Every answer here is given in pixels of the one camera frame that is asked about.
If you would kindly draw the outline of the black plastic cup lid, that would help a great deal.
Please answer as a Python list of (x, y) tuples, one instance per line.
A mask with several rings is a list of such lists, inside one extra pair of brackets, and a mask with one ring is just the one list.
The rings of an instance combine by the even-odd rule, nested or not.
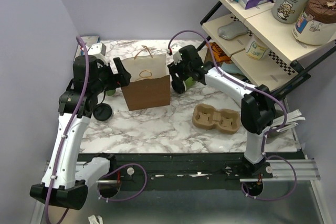
[(172, 80), (171, 85), (173, 90), (178, 94), (182, 94), (186, 91), (186, 86), (184, 82), (180, 79)]
[(106, 103), (100, 103), (95, 107), (92, 114), (96, 120), (106, 121), (113, 116), (113, 109)]

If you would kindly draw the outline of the brown paper bag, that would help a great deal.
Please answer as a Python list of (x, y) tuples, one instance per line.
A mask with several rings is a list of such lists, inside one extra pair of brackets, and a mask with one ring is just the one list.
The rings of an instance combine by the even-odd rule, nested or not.
[(131, 75), (130, 84), (122, 87), (129, 111), (170, 105), (170, 74), (166, 55), (155, 55), (143, 45), (132, 58), (122, 60)]

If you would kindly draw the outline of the brown cardboard cup carrier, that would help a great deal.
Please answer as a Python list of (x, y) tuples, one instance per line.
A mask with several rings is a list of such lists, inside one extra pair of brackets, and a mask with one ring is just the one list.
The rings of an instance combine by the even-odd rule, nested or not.
[(192, 123), (200, 129), (216, 129), (223, 134), (235, 134), (240, 128), (240, 115), (234, 110), (217, 110), (201, 103), (194, 108)]

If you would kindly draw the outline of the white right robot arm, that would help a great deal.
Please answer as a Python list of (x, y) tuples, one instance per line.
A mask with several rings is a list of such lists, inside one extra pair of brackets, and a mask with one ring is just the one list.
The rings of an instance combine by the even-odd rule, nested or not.
[(255, 177), (261, 169), (259, 164), (265, 160), (266, 134), (271, 130), (276, 113), (267, 86), (247, 84), (224, 72), (215, 62), (204, 63), (193, 45), (184, 46), (175, 53), (170, 49), (168, 52), (173, 56), (173, 62), (167, 68), (177, 93), (185, 92), (184, 81), (192, 78), (221, 91), (239, 104), (241, 123), (247, 131), (246, 162), (242, 163), (241, 171), (246, 177)]

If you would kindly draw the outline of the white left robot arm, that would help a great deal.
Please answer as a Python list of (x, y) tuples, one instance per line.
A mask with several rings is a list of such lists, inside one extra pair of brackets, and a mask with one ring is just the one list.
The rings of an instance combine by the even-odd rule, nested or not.
[(41, 182), (32, 185), (29, 192), (45, 205), (80, 210), (96, 180), (116, 175), (112, 154), (98, 154), (76, 171), (83, 134), (98, 105), (98, 95), (130, 83), (131, 75), (121, 59), (113, 61), (117, 73), (95, 56), (79, 56), (73, 62), (73, 78), (58, 101), (58, 133), (49, 166)]

